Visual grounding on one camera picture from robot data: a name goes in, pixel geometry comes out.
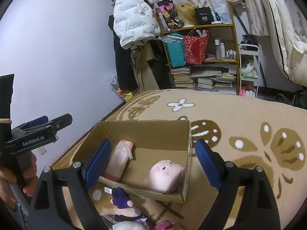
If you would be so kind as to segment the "purple haired plush doll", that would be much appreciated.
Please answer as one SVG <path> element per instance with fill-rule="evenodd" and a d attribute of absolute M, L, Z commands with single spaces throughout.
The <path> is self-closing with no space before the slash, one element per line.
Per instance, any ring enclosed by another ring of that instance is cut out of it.
<path fill-rule="evenodd" d="M 139 229 L 150 229 L 147 218 L 142 211 L 134 206 L 130 194 L 121 187 L 104 188 L 105 193 L 112 196 L 110 203 L 114 206 L 111 214 L 101 215 L 108 229 L 114 229 L 121 222 L 137 223 Z"/>

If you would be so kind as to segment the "magenta plush toy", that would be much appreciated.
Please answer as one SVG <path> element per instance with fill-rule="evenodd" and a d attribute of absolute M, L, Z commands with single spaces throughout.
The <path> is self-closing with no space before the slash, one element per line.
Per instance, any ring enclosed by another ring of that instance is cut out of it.
<path fill-rule="evenodd" d="M 171 223 L 169 221 L 159 222 L 153 230 L 183 230 L 179 223 Z"/>

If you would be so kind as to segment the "cardboard box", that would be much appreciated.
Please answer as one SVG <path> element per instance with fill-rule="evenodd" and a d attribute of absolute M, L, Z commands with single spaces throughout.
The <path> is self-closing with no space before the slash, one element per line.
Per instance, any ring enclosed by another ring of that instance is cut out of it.
<path fill-rule="evenodd" d="M 134 144 L 133 159 L 128 162 L 119 182 L 99 177 L 109 187 L 121 187 L 127 192 L 153 200 L 184 203 L 191 169 L 191 123 L 188 120 L 100 121 L 85 137 L 72 158 L 82 161 L 103 139 L 111 148 L 121 140 Z M 186 169 L 183 181 L 174 193 L 162 193 L 146 189 L 145 180 L 150 169 L 161 160 L 170 160 Z"/>

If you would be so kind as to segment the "white plush yellow ball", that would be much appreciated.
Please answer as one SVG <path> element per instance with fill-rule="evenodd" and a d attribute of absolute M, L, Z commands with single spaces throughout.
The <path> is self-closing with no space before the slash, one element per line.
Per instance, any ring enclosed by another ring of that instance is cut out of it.
<path fill-rule="evenodd" d="M 138 222 L 124 221 L 118 222 L 112 227 L 113 230 L 144 230 L 145 227 Z"/>

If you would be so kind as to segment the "pink square plush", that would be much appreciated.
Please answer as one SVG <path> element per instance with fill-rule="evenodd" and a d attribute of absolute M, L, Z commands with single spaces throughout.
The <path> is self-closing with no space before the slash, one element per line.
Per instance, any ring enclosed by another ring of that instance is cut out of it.
<path fill-rule="evenodd" d="M 173 193 L 182 183 L 186 169 L 171 160 L 161 160 L 150 169 L 144 186 L 148 190 Z"/>

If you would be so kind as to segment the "beige trench coat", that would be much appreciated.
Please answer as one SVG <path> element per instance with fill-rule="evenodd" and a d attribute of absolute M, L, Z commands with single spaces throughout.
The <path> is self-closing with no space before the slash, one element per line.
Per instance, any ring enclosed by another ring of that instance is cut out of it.
<path fill-rule="evenodd" d="M 131 51 L 132 68 L 140 92 L 159 90 L 158 83 L 148 63 L 151 60 L 156 61 L 156 57 L 149 42 Z"/>

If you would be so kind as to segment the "right book pile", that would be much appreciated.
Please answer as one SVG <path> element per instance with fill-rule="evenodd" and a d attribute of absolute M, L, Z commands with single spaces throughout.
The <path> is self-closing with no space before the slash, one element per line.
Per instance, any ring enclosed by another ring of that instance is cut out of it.
<path fill-rule="evenodd" d="M 193 67 L 189 77 L 196 82 L 196 90 L 237 94 L 236 71 L 225 67 Z"/>

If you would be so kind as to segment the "white puffer jacket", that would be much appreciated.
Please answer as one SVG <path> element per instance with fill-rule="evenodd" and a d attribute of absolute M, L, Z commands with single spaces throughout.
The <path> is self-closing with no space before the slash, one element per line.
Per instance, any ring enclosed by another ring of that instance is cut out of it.
<path fill-rule="evenodd" d="M 152 8 L 144 0 L 116 0 L 113 29 L 123 49 L 143 46 L 160 35 Z"/>

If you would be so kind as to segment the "left book stack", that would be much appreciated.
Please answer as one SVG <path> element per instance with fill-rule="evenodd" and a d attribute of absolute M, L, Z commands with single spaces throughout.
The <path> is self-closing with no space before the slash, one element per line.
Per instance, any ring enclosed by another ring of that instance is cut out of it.
<path fill-rule="evenodd" d="M 191 77 L 191 67 L 178 67 L 170 71 L 176 89 L 194 89 L 196 82 Z"/>

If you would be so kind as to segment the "white metal cart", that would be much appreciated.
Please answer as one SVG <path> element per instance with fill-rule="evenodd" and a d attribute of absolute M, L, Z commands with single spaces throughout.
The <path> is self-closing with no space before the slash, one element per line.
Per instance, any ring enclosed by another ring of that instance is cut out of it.
<path fill-rule="evenodd" d="M 240 44 L 239 53 L 239 96 L 256 98 L 260 82 L 259 47 Z"/>

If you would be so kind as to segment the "teal bag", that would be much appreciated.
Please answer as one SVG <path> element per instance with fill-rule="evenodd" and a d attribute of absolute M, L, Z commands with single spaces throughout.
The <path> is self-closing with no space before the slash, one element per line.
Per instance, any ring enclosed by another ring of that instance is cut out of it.
<path fill-rule="evenodd" d="M 171 67 L 184 67 L 186 65 L 186 60 L 183 35 L 170 33 L 163 36 L 161 39 L 167 48 Z"/>

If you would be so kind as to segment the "wooden shelf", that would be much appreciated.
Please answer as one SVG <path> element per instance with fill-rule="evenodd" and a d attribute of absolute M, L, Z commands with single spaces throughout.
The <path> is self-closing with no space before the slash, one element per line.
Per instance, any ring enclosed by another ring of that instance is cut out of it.
<path fill-rule="evenodd" d="M 176 89 L 199 89 L 233 94 L 239 91 L 238 42 L 231 16 L 229 23 L 211 21 L 209 8 L 196 9 L 200 25 L 186 26 L 162 31 L 162 40 L 171 82 Z M 199 78 L 209 77 L 206 88 L 199 84 Z"/>

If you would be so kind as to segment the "pink black patterned bag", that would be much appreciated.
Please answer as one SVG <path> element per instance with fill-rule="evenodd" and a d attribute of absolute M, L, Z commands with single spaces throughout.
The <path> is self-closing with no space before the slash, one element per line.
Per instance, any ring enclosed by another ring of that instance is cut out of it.
<path fill-rule="evenodd" d="M 182 23 L 175 12 L 173 0 L 161 0 L 154 5 L 163 31 L 173 31 L 182 27 Z"/>

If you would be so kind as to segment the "black box number 40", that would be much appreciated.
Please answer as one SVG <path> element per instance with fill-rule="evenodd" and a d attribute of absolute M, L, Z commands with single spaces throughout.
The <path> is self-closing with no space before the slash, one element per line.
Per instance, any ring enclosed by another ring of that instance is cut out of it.
<path fill-rule="evenodd" d="M 209 7 L 195 8 L 195 15 L 198 25 L 207 25 L 214 21 Z"/>

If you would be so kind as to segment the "white plastic bag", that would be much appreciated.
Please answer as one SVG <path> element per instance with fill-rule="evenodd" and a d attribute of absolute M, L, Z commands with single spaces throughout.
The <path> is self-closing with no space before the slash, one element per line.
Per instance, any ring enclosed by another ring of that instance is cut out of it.
<path fill-rule="evenodd" d="M 226 0 L 210 0 L 212 8 L 224 24 L 232 23 L 229 6 Z"/>

